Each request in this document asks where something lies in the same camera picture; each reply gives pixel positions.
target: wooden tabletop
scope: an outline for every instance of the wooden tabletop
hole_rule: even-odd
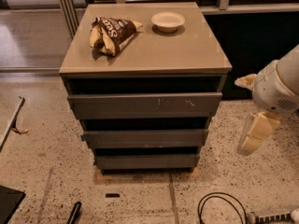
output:
[[[151,17],[176,12],[185,24],[173,34],[159,32]],[[89,46],[95,17],[143,23],[141,32],[115,58]],[[88,5],[60,69],[60,74],[186,74],[226,73],[232,66],[195,3]]]

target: wire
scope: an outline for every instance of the wire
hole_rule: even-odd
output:
[[[241,214],[239,213],[239,211],[236,209],[236,207],[230,201],[228,201],[227,199],[225,199],[225,198],[223,198],[219,195],[230,197],[230,198],[234,199],[236,202],[238,202],[238,204],[241,206],[241,208],[243,210],[243,215],[244,215],[243,218],[245,219],[245,224],[248,224],[246,211],[245,211],[245,208],[242,205],[242,203],[237,198],[235,198],[234,196],[232,196],[230,194],[227,194],[227,193],[224,193],[224,192],[209,193],[208,195],[206,195],[205,197],[203,197],[199,201],[198,206],[197,206],[197,213],[198,213],[199,223],[200,224],[205,224],[205,222],[203,221],[202,216],[203,216],[204,206],[205,206],[206,202],[208,200],[212,199],[212,198],[219,198],[219,199],[222,199],[222,200],[226,201],[228,204],[230,204],[234,208],[234,210],[237,212],[238,216],[240,217],[241,223],[244,224],[243,218],[242,218]]]

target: speckled floor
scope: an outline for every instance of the speckled floor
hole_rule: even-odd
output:
[[[0,36],[7,41],[0,46],[1,67],[59,67],[69,38],[60,15],[46,14],[36,26],[34,19],[41,14],[0,12]],[[47,44],[43,21],[51,18],[56,18],[55,26],[47,24],[44,35],[61,36],[62,42],[37,52],[35,46]],[[248,113],[259,110],[252,101],[223,101],[192,174],[102,176],[81,141],[81,127],[57,76],[0,74],[0,134],[19,95],[26,102],[17,124],[30,131],[10,133],[0,152],[0,185],[24,191],[26,197],[9,223],[66,223],[74,203],[81,201],[80,224],[198,224],[197,204],[214,191],[234,195],[247,212],[299,206],[299,117],[295,114],[284,115],[274,135],[245,157],[236,152],[238,140]],[[107,198],[108,193],[120,197]],[[234,209],[222,200],[208,202],[203,218],[206,224],[240,223]]]

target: white bowl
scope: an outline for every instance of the white bowl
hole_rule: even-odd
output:
[[[151,17],[151,21],[163,33],[173,33],[185,23],[184,17],[174,12],[157,13]]]

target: brown snack bag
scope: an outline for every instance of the brown snack bag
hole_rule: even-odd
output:
[[[116,56],[142,27],[140,22],[112,18],[95,18],[90,46],[100,52]]]

